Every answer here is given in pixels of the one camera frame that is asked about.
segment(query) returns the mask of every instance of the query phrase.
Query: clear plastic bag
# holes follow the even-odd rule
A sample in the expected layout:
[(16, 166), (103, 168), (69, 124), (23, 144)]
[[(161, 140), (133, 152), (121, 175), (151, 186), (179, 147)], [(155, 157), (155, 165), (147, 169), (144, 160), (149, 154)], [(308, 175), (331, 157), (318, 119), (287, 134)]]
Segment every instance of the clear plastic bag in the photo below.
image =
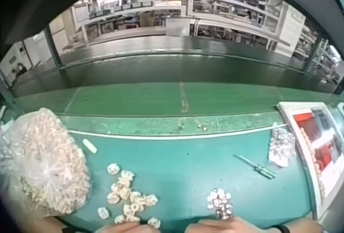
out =
[(85, 156), (53, 112), (42, 108), (19, 117), (0, 132), (0, 146), (2, 192), (9, 205), (44, 217), (85, 204), (90, 190)]

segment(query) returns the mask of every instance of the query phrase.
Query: plastic bag of parts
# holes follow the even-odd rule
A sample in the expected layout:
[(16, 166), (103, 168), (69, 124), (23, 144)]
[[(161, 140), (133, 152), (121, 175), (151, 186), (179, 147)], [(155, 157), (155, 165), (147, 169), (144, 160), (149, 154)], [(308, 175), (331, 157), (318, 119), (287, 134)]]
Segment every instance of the plastic bag of parts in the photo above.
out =
[(0, 146), (1, 190), (10, 209), (45, 217), (85, 204), (85, 156), (53, 112), (42, 108), (19, 117), (0, 135)]
[(288, 167), (295, 153), (294, 135), (283, 127), (275, 127), (270, 138), (269, 160), (280, 167)]

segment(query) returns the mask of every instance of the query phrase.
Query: screwdriver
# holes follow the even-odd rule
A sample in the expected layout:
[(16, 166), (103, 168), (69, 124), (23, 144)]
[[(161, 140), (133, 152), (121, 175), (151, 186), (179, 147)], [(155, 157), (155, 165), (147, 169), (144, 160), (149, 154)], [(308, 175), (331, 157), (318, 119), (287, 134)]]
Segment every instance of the screwdriver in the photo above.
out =
[(254, 170), (256, 172), (258, 172), (260, 175), (263, 175), (264, 177), (268, 178), (268, 179), (274, 179), (276, 178), (276, 173), (274, 173), (273, 171), (265, 168), (262, 165), (259, 164), (254, 164), (253, 162), (251, 162), (249, 159), (243, 157), (242, 155), (233, 155), (234, 157), (238, 158), (239, 160), (245, 162), (246, 164), (250, 165), (251, 167), (254, 168)]

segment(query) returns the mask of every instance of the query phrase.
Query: human hand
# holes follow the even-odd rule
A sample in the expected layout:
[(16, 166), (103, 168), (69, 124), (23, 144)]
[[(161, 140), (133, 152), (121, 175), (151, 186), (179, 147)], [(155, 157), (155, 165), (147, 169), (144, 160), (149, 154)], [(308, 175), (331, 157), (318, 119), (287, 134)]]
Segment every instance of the human hand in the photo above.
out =
[(187, 227), (185, 233), (263, 233), (264, 230), (253, 226), (239, 217), (228, 220), (200, 220)]
[(121, 225), (112, 225), (101, 228), (97, 233), (159, 233), (149, 225), (140, 225), (138, 222), (127, 222)]

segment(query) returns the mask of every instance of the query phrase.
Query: wristband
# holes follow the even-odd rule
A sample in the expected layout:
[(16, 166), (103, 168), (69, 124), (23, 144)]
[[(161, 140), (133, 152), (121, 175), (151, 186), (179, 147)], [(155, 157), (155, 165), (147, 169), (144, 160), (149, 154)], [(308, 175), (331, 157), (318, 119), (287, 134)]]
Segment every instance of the wristband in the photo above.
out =
[(290, 230), (285, 225), (275, 225), (272, 228), (280, 230), (281, 233), (290, 233)]

